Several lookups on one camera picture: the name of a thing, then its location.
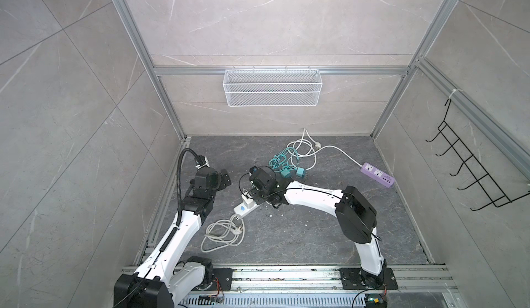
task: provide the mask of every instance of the power strip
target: power strip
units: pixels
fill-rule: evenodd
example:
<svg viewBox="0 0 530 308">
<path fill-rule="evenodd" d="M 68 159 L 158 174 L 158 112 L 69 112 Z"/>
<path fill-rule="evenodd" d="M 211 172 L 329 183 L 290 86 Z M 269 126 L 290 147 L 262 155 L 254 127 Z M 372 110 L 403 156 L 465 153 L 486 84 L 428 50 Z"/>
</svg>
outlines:
<svg viewBox="0 0 530 308">
<path fill-rule="evenodd" d="M 385 187 L 392 186 L 395 181 L 394 177 L 379 170 L 375 166 L 372 166 L 370 163 L 363 164 L 361 166 L 361 172 L 370 177 L 371 179 L 375 179 L 377 182 L 379 182 Z"/>
</svg>

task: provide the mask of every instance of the coiled white cable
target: coiled white cable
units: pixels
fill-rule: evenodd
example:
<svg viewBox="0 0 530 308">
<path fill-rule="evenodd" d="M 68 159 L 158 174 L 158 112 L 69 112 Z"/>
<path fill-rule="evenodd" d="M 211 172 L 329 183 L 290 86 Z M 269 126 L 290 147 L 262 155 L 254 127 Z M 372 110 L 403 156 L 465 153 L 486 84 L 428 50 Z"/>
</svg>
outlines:
<svg viewBox="0 0 530 308">
<path fill-rule="evenodd" d="M 308 135 L 309 139 L 311 139 L 311 141 L 315 144 L 315 146 L 313 146 L 311 141 L 309 141 L 307 139 L 304 139 L 304 136 L 306 134 Z M 309 146 L 309 151 L 307 153 L 305 153 L 305 154 L 300 153 L 300 151 L 298 150 L 302 144 L 305 144 L 305 145 Z M 349 156 L 346 152 L 344 152 L 339 147 L 336 147 L 336 146 L 333 146 L 333 145 L 327 145 L 327 146 L 320 147 L 320 143 L 316 142 L 313 138 L 311 138 L 311 136 L 309 135 L 308 130 L 305 129 L 305 128 L 304 128 L 304 131 L 302 132 L 301 138 L 298 139 L 298 140 L 295 140 L 295 141 L 291 141 L 290 143 L 287 144 L 287 147 L 295 148 L 296 152 L 298 153 L 298 157 L 299 158 L 307 158 L 309 156 L 314 156 L 315 157 L 315 161 L 313 162 L 313 165 L 308 167 L 306 170 L 310 170 L 310 169 L 315 167 L 315 165 L 316 165 L 316 153 L 318 153 L 322 149 L 328 148 L 328 147 L 335 148 L 336 150 L 339 150 L 340 152 L 342 152 L 342 154 L 346 155 L 348 157 L 348 159 L 354 161 L 358 166 L 362 166 L 359 162 L 357 162 L 355 159 L 353 159 L 351 156 Z M 293 164 L 294 153 L 290 152 L 290 154 L 291 154 L 291 157 L 290 157 L 289 161 L 291 162 L 291 164 Z"/>
<path fill-rule="evenodd" d="M 234 222 L 235 219 L 240 220 L 241 225 L 237 226 Z M 224 227 L 225 231 L 219 235 L 212 234 L 216 226 Z M 234 237 L 228 240 L 226 237 L 230 233 L 232 233 Z M 208 253 L 228 246 L 238 246 L 243 241 L 243 238 L 245 238 L 245 222 L 243 222 L 243 219 L 239 217 L 239 215 L 234 214 L 230 217 L 230 219 L 220 219 L 206 227 L 206 234 L 204 235 L 202 243 L 200 244 L 200 250 L 203 253 Z M 206 239 L 209 239 L 213 242 L 223 243 L 224 245 L 217 246 L 212 249 L 204 249 L 203 246 Z"/>
</svg>

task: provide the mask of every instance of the wall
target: wall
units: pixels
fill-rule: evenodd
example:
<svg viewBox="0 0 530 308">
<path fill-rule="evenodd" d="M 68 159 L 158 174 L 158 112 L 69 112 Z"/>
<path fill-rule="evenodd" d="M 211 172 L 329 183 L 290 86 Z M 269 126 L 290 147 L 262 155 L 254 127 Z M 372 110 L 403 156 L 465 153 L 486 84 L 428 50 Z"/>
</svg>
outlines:
<svg viewBox="0 0 530 308">
<path fill-rule="evenodd" d="M 158 66 L 406 66 L 441 1 L 127 0 Z M 164 77 L 164 86 L 189 134 L 297 134 L 307 126 L 316 134 L 366 135 L 399 81 L 323 79 L 319 105 L 310 108 L 229 108 L 219 76 Z"/>
<path fill-rule="evenodd" d="M 461 0 L 427 54 L 523 145 L 528 139 L 530 0 Z M 417 73 L 376 139 L 397 180 L 432 259 L 449 266 L 469 307 L 530 307 L 530 197 L 472 211 L 489 200 L 471 184 L 454 151 L 440 136 L 447 97 Z M 510 198 L 528 192 L 529 180 L 454 105 L 447 122 Z M 449 134 L 451 142 L 456 137 Z M 458 142 L 457 150 L 466 153 Z M 470 167 L 481 176 L 475 161 Z M 491 180 L 481 180 L 494 198 Z"/>
<path fill-rule="evenodd" d="M 0 9 L 0 306 L 102 306 L 176 133 L 110 0 Z"/>
</svg>

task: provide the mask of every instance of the vertical metal post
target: vertical metal post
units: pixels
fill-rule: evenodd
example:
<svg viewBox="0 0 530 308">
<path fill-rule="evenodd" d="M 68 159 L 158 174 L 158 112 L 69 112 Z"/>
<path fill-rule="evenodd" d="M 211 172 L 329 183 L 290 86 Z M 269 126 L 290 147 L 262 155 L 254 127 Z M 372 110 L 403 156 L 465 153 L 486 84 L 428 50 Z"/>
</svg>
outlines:
<svg viewBox="0 0 530 308">
<path fill-rule="evenodd" d="M 142 36 L 138 31 L 138 27 L 136 26 L 133 20 L 133 16 L 131 15 L 129 7 L 127 6 L 127 2 L 125 0 L 112 0 L 112 2 L 114 3 L 117 12 L 120 15 L 121 21 L 123 22 L 123 26 L 125 26 L 125 30 L 129 34 L 129 37 L 133 42 L 132 44 L 134 45 L 136 52 L 138 53 L 138 56 L 140 57 L 140 60 L 142 61 L 145 67 L 149 79 L 151 80 L 153 86 L 155 86 L 156 93 L 158 94 L 158 97 L 160 98 L 160 101 L 162 102 L 166 113 L 168 113 L 171 124 L 173 124 L 173 128 L 179 136 L 179 139 L 181 141 L 184 141 L 186 135 L 184 133 L 184 130 L 182 129 L 182 125 L 180 124 L 179 119 L 175 113 L 175 109 L 173 108 L 171 100 L 169 99 L 168 93 L 166 92 L 164 86 L 162 85 L 158 76 L 154 72 L 153 61 L 149 56 L 147 47 L 145 46 L 145 43 L 142 40 Z"/>
<path fill-rule="evenodd" d="M 430 47 L 434 44 L 434 40 L 440 33 L 441 29 L 444 27 L 445 23 L 447 22 L 447 19 L 453 12 L 458 1 L 459 0 L 442 1 L 440 9 L 438 9 L 438 12 L 434 16 L 434 20 L 432 21 L 431 25 L 429 26 L 429 29 L 427 30 L 427 33 L 423 37 L 423 40 L 421 40 L 421 43 L 418 49 L 416 50 L 416 53 L 414 53 L 414 56 L 412 57 L 412 61 L 409 64 L 409 72 L 407 76 L 401 79 L 399 84 L 396 86 L 394 93 L 392 93 L 392 96 L 388 100 L 388 103 L 386 104 L 386 107 L 383 110 L 383 113 L 381 114 L 381 117 L 375 124 L 374 129 L 370 134 L 372 138 L 376 139 L 383 127 L 385 126 L 386 122 L 388 121 L 388 118 L 390 118 L 390 115 L 398 104 L 397 102 L 399 101 L 399 99 L 401 99 L 401 96 L 407 89 L 407 86 L 411 81 L 412 77 L 414 76 L 414 73 L 416 73 L 416 70 L 418 69 L 418 66 L 416 66 L 416 62 L 420 58 L 425 57 L 425 55 L 428 53 Z"/>
</svg>

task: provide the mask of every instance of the black metal hook rack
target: black metal hook rack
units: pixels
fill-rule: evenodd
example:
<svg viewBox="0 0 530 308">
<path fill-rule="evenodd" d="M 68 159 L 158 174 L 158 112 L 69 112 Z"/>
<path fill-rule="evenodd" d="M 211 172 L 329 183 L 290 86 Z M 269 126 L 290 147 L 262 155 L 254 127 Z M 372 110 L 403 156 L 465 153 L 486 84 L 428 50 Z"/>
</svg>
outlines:
<svg viewBox="0 0 530 308">
<path fill-rule="evenodd" d="M 471 184 L 467 185 L 466 187 L 464 188 L 457 188 L 458 190 L 460 191 L 463 191 L 463 190 L 466 190 L 468 189 L 469 187 L 473 186 L 474 184 L 478 184 L 482 190 L 484 191 L 484 193 L 486 194 L 487 198 L 490 200 L 489 203 L 487 203 L 486 205 L 483 205 L 482 207 L 480 208 L 476 208 L 476 209 L 473 209 L 471 208 L 472 211 L 479 211 L 489 205 L 494 205 L 496 206 L 497 208 L 499 207 L 502 207 L 504 205 L 507 205 L 509 203 L 512 203 L 520 198 L 523 198 L 525 196 L 528 196 L 530 195 L 530 191 L 528 191 L 527 194 L 524 194 L 524 195 L 521 195 L 520 197 L 517 197 L 515 199 L 510 199 L 506 193 L 504 193 L 504 191 L 502 190 L 502 188 L 500 188 L 500 186 L 497 184 L 497 182 L 495 181 L 495 179 L 493 179 L 493 177 L 490 175 L 490 173 L 486 170 L 486 168 L 482 165 L 482 163 L 475 157 L 475 154 L 473 154 L 471 152 L 471 150 L 466 146 L 466 144 L 460 139 L 460 137 L 458 136 L 458 134 L 456 134 L 456 132 L 454 132 L 454 130 L 451 128 L 451 126 L 449 126 L 449 124 L 445 121 L 446 118 L 447 118 L 447 113 L 449 112 L 449 107 L 451 106 L 451 99 L 447 99 L 447 101 L 445 102 L 445 105 L 444 106 L 447 106 L 447 109 L 445 111 L 445 116 L 444 116 L 444 119 L 443 121 L 441 122 L 441 124 L 438 126 L 438 133 L 436 134 L 436 136 L 431 139 L 431 140 L 425 140 L 427 141 L 428 143 L 430 142 L 433 142 L 434 139 L 436 139 L 439 135 L 441 135 L 442 137 L 444 137 L 444 139 L 447 141 L 447 143 L 449 144 L 449 148 L 447 148 L 447 150 L 443 153 L 441 153 L 440 155 L 438 154 L 435 154 L 436 156 L 443 156 L 445 153 L 447 153 L 449 150 L 453 150 L 456 155 L 458 155 L 458 157 L 460 158 L 460 160 L 462 161 L 462 164 L 460 165 L 459 167 L 459 170 L 455 173 L 455 174 L 452 174 L 450 173 L 451 176 L 455 177 L 457 176 L 459 173 L 460 173 L 460 170 L 462 169 L 463 166 L 466 166 L 467 170 L 469 170 L 469 172 L 471 173 L 471 175 L 473 176 L 473 178 L 475 179 L 474 182 L 472 182 Z M 449 139 L 447 139 L 447 136 L 443 133 L 443 130 L 445 129 L 449 129 L 454 135 L 455 137 L 457 138 L 453 143 L 451 143 L 451 141 L 449 141 Z M 462 155 L 455 149 L 454 145 L 457 143 L 457 142 L 461 142 L 461 144 L 465 147 L 465 149 L 469 152 L 469 154 L 471 156 L 469 156 L 468 158 L 464 159 L 462 157 Z M 475 173 L 470 169 L 470 167 L 467 165 L 467 162 L 471 161 L 472 159 L 474 159 L 479 165 L 480 167 L 482 168 L 482 170 L 484 170 L 484 172 L 486 173 L 485 175 L 481 176 L 480 178 L 477 178 L 477 176 L 475 175 Z M 484 186 L 480 183 L 480 181 L 482 179 L 485 179 L 489 177 L 491 179 L 491 181 L 497 186 L 497 188 L 500 190 L 501 192 L 501 197 L 499 198 L 496 198 L 496 199 L 493 199 L 491 198 L 491 196 L 489 195 L 489 193 L 486 191 L 486 188 L 484 188 Z M 503 199 L 503 198 L 506 198 L 508 201 L 502 201 L 502 202 L 499 202 L 500 199 Z"/>
</svg>

